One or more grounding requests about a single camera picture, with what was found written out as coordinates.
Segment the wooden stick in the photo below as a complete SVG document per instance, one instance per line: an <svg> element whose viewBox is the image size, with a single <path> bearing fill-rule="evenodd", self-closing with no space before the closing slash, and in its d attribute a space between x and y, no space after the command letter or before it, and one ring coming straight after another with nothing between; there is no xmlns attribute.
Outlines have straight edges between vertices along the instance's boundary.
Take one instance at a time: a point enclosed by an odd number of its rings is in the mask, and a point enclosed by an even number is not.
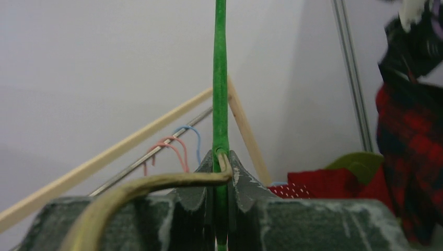
<svg viewBox="0 0 443 251"><path fill-rule="evenodd" d="M259 145L257 144L254 134L252 133L251 126L246 118L246 113L241 106L240 98L237 95L230 77L228 77L228 94L231 97L229 100L229 106L236 120L238 129L240 130L240 134L243 137L243 141L246 145L246 149L249 152L249 156L252 159L252 164L257 171L260 181L265 184L265 186L268 186L272 182L271 176L269 175L266 164L260 152Z"/></svg>
<svg viewBox="0 0 443 251"><path fill-rule="evenodd" d="M160 129L180 118L205 100L212 97L212 88L191 98L154 122L141 128L126 139L120 141L91 160L74 168L59 179L19 201L0 213L0 233L17 224L32 212L39 210L48 201L62 195L92 174L96 173L121 155L136 147Z"/></svg>

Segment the red plaid fabric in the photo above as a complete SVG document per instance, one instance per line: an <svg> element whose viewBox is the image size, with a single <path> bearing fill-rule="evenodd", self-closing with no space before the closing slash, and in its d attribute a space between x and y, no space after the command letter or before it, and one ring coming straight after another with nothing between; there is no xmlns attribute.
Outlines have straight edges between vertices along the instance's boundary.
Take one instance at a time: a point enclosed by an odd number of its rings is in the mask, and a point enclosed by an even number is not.
<svg viewBox="0 0 443 251"><path fill-rule="evenodd" d="M376 98L377 144L394 210L407 239L422 245L443 219L443 113L426 88L385 83Z"/></svg>

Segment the metal pole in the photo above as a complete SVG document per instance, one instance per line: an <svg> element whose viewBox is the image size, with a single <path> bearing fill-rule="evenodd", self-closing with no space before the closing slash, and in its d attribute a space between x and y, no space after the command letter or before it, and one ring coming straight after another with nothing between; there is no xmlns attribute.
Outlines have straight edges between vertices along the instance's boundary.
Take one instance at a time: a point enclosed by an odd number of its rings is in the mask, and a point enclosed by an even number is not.
<svg viewBox="0 0 443 251"><path fill-rule="evenodd" d="M198 124L200 121L202 121L204 118L206 118L209 114L212 113L212 107L206 109L201 114L199 114L197 117L195 117L193 120L191 120L187 125L193 127L194 125ZM184 134L188 129L183 128L180 129L178 132L174 133L173 137L180 137L182 134ZM173 140L165 140L164 143L169 144L173 142ZM98 196L102 193L104 193L106 190L117 184L120 180L124 179L126 176L128 176L130 173L135 171L137 168L139 168L143 163L145 163L147 160L152 158L155 154L163 150L163 146L158 146L154 148L149 153L143 155L141 158L139 158L136 162L128 166L127 168L123 169L121 172L116 174L114 177L110 178L108 181L106 181L103 185L101 185L99 188L97 188L95 191L90 193L88 196Z"/></svg>
<svg viewBox="0 0 443 251"><path fill-rule="evenodd" d="M354 47L352 46L351 30L346 14L346 6L344 0L333 0L335 15L337 18L337 26L340 30L340 40L345 56L346 68L349 77L349 84L355 104L355 112L360 129L360 138L362 140L363 149L367 152L373 152L371 133L369 129L368 117L363 99L362 87L358 75L358 68L355 59Z"/></svg>

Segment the green stick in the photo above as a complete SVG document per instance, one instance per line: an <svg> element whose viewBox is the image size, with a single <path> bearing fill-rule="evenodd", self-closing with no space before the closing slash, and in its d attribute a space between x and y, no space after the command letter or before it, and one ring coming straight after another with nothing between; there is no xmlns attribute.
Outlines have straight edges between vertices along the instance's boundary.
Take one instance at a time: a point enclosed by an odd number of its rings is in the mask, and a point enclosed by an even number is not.
<svg viewBox="0 0 443 251"><path fill-rule="evenodd" d="M229 156L228 70L226 57L226 0L216 0L213 71L213 172L219 173L217 155ZM226 250L228 235L227 186L216 188L215 229L218 250Z"/></svg>

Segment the green fabric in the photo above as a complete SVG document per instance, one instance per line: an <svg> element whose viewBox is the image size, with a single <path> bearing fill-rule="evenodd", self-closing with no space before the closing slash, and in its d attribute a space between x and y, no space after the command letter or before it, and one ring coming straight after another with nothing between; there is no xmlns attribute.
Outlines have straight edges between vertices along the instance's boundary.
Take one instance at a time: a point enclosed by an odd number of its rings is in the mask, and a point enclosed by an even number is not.
<svg viewBox="0 0 443 251"><path fill-rule="evenodd" d="M226 56L226 0L215 2L213 64L213 172L219 173L217 155L229 154L228 66ZM215 227L218 250L226 250L228 234L227 186L215 188Z"/></svg>
<svg viewBox="0 0 443 251"><path fill-rule="evenodd" d="M360 183L367 185L383 160L382 155L371 152L349 153L336 159L324 169L346 168L357 177Z"/></svg>

